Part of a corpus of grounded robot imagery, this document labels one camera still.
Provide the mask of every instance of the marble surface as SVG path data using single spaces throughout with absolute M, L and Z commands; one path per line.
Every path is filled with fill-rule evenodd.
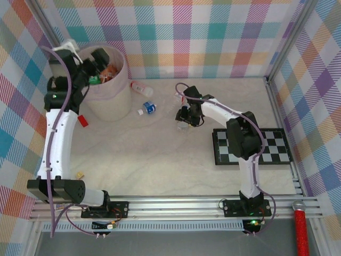
M 94 116 L 86 104 L 80 113 L 89 122 L 76 124 L 72 141 L 71 172 L 82 171 L 89 188 L 110 195 L 237 195 L 238 166 L 216 166 L 212 131 L 222 126 L 210 118 L 202 127 L 177 129 L 179 105 L 173 103 L 177 82 L 195 85 L 203 95 L 240 111 L 251 110 L 260 127 L 276 127 L 260 78 L 149 79 L 154 88 L 153 115 L 137 114 L 147 101 L 132 92 L 132 109 L 123 119 L 108 123 Z M 272 194 L 294 194 L 289 166 L 261 166 L 261 187 Z

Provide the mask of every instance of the chessboard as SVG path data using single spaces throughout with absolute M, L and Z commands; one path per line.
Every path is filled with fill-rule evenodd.
M 265 150 L 259 157 L 259 164 L 290 164 L 290 152 L 284 129 L 261 129 L 265 139 Z M 229 139 L 226 129 L 213 129 L 213 147 L 216 165 L 235 165 L 238 159 L 229 153 Z

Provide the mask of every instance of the plastic bottle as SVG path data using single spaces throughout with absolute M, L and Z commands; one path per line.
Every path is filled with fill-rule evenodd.
M 152 87 L 146 86 L 145 84 L 139 82 L 139 81 L 132 81 L 130 83 L 130 87 L 135 91 L 138 92 L 146 97 L 151 97 L 154 93 L 154 90 Z
M 137 112 L 139 115 L 143 115 L 147 113 L 148 115 L 154 113 L 156 110 L 156 104 L 151 101 L 147 101 L 143 104 L 143 109 L 139 109 Z

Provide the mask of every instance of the plaid wall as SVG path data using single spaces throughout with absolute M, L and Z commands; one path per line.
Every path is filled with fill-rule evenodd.
M 41 162 L 50 44 L 24 0 L 0 0 L 0 255 L 19 255 Z
M 305 0 L 40 0 L 62 41 L 107 42 L 132 78 L 263 77 Z
M 308 194 L 341 249 L 341 0 L 319 0 L 275 78 Z

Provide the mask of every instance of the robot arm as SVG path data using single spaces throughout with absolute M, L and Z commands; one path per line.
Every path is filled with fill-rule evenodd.
M 71 97 L 65 110 L 58 119 L 54 130 L 54 137 L 50 149 L 51 188 L 54 203 L 74 203 L 90 206 L 104 206 L 109 199 L 108 193 L 102 190 L 92 190 L 85 187 L 84 181 L 71 179 L 70 153 L 74 127 L 77 122 L 79 106 L 85 95 L 82 90 L 89 86 L 89 77 L 99 74 L 109 63 L 109 56 L 104 49 L 92 52 L 93 61 L 81 60 L 76 54 L 73 45 L 69 42 L 54 49 L 61 57 L 70 72 L 72 87 Z M 36 180 L 27 182 L 28 190 L 42 201 L 48 201 L 47 193 L 47 168 L 46 152 L 48 141 L 53 132 L 52 126 L 58 118 L 68 91 L 66 77 L 51 77 L 47 84 L 45 95 L 45 110 L 47 131 L 45 139 L 44 155 Z
M 258 160 L 256 155 L 261 152 L 261 139 L 254 127 L 243 118 L 247 117 L 257 125 L 251 112 L 235 111 L 221 103 L 213 96 L 202 96 L 195 86 L 187 88 L 183 94 L 187 98 L 189 108 L 183 106 L 176 115 L 177 121 L 183 121 L 196 127 L 203 116 L 210 117 L 227 128 L 229 151 L 238 158 L 241 187 L 239 202 L 227 202 L 233 214 L 238 211 L 241 215 L 254 214 L 259 208 L 268 209 L 269 201 L 264 200 L 259 186 Z
M 219 103 L 217 99 L 210 99 L 210 101 Z M 227 124 L 229 124 L 229 121 L 232 119 L 238 118 L 237 115 L 231 114 L 230 112 L 227 112 L 226 110 L 222 109 L 221 107 L 218 107 L 217 105 L 210 103 L 210 102 L 204 102 L 201 105 L 202 114 L 204 116 L 210 117 L 214 120 L 216 120 L 218 123 L 223 125 L 225 128 L 227 128 Z M 239 111 L 235 111 L 231 109 L 233 113 L 239 113 L 242 114 Z M 248 159 L 244 159 L 242 157 L 238 157 L 239 162 L 239 168 L 240 168 L 240 179 L 241 179 L 241 187 L 240 191 L 246 198 L 252 198 L 256 197 L 260 194 L 260 191 L 257 189 L 255 185 L 255 181 L 253 178 L 253 170 L 252 170 L 252 161 L 254 158 L 253 155 L 250 155 Z M 258 160 L 259 156 L 256 157 L 256 180 L 258 181 Z

